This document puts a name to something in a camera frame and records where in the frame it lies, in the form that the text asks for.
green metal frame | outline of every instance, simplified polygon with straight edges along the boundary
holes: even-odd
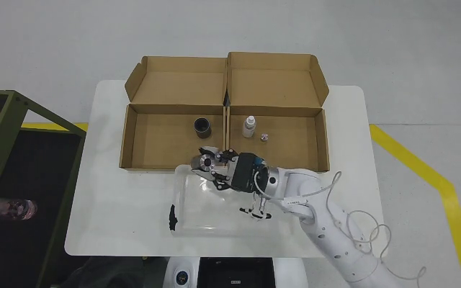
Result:
[[[47,282],[49,282],[51,277],[53,270],[52,267],[54,267],[53,264],[56,264],[57,258],[59,257],[59,253],[64,246],[64,241],[66,239],[67,225],[71,213],[77,176],[79,174],[80,160],[84,149],[86,132],[16,91],[0,90],[0,95],[6,96],[6,102],[3,109],[0,111],[0,175],[3,173],[9,154],[14,146],[14,141],[21,130],[21,125],[24,122],[24,118],[28,110],[31,110],[68,130],[42,130],[43,132],[73,133],[80,136],[80,143],[76,157],[73,160],[71,175],[69,176],[66,190],[64,191],[58,218],[56,220],[55,227],[53,228],[53,234],[51,235],[45,259],[42,264],[42,270],[36,285],[36,287],[45,287],[49,284]]]

transparent plastic lid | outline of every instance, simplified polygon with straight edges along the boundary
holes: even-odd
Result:
[[[226,167],[216,167],[220,174]],[[287,237],[293,234],[294,222],[272,203],[266,212],[272,219],[257,220],[240,211],[250,208],[253,194],[232,189],[218,191],[215,185],[194,174],[189,165],[175,170],[174,215],[178,220],[171,233],[175,236]]]

yellow floor line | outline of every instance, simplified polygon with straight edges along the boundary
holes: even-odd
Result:
[[[377,144],[439,191],[442,204],[444,205],[445,215],[447,216],[449,229],[452,232],[458,261],[461,264],[461,208],[456,195],[455,186],[421,159],[412,154],[407,148],[403,147],[399,142],[392,139],[378,126],[370,125],[370,132],[372,139]]]
[[[80,129],[87,131],[88,123],[74,123]],[[55,123],[22,123],[22,128],[44,129],[44,130],[67,130]]]

gray floor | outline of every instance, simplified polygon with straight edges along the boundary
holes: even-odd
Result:
[[[127,78],[143,55],[312,53],[329,84],[363,88],[370,123],[461,191],[458,0],[16,0],[0,7],[0,87],[73,122],[88,121],[99,81]],[[459,287],[438,192],[378,145],[374,151],[394,236],[389,266],[414,275],[426,265],[421,287]],[[305,264],[312,287],[346,286],[323,259]]]

small white bottle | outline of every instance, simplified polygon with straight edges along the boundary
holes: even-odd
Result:
[[[254,130],[256,129],[256,120],[254,116],[248,116],[243,123],[242,135],[245,138],[251,138],[253,136]]]

